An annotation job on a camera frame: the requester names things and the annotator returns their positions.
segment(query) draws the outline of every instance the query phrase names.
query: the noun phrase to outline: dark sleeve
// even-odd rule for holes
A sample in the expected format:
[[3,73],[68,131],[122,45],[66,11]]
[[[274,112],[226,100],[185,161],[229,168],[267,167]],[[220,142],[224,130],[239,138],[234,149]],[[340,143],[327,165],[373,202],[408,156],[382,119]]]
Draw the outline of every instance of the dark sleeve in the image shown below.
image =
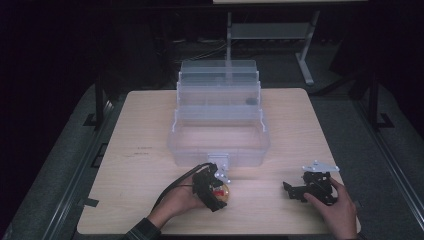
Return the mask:
[[161,231],[149,219],[143,218],[121,240],[154,240],[160,234]]

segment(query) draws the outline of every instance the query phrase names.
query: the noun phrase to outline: finger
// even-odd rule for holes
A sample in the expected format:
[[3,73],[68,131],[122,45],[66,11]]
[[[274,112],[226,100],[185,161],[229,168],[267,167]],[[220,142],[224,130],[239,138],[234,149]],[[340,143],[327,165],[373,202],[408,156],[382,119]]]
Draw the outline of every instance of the finger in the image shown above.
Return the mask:
[[347,193],[346,187],[336,181],[334,178],[330,178],[331,185],[337,190],[338,198],[341,200],[343,199],[350,199],[349,194]]
[[320,200],[318,200],[316,197],[314,197],[310,193],[303,194],[303,197],[305,197],[305,199],[308,200],[308,202],[310,202],[312,206],[314,206],[322,215],[324,211],[328,208],[327,205],[322,203]]

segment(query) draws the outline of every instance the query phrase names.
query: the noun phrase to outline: table top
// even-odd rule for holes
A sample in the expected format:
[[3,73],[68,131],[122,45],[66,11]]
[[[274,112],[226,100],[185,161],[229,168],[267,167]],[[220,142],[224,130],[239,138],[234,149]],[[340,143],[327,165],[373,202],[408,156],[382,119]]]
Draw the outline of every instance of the table top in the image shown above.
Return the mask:
[[214,4],[248,4],[248,3],[337,3],[367,2],[368,0],[213,0]]
[[[128,94],[89,195],[99,203],[85,206],[79,233],[126,233],[149,214],[163,189],[190,170],[177,167],[167,148],[175,107],[176,91]],[[214,213],[206,208],[192,210],[175,217],[162,229],[163,234],[328,233],[309,203],[289,199],[282,188],[283,181],[302,186],[301,167],[313,160],[335,164],[307,93],[263,89],[262,108],[271,139],[262,165],[230,169],[227,207]],[[341,181],[339,173],[332,176]]]

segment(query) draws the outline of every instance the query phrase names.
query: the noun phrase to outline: plastic bin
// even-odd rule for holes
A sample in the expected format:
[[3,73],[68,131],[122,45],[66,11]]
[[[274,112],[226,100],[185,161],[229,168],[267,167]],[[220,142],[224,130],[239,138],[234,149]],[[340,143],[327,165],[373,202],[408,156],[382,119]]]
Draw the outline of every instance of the plastic bin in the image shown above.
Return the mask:
[[270,146],[260,90],[255,61],[184,62],[168,138],[176,164],[260,165]]

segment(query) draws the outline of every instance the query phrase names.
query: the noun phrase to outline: transparent box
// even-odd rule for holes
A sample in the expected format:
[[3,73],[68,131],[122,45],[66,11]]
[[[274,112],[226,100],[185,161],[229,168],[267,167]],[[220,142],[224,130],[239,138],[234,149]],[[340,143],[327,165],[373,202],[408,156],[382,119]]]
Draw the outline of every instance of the transparent box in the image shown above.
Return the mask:
[[183,62],[168,147],[178,166],[259,166],[270,146],[253,60]]

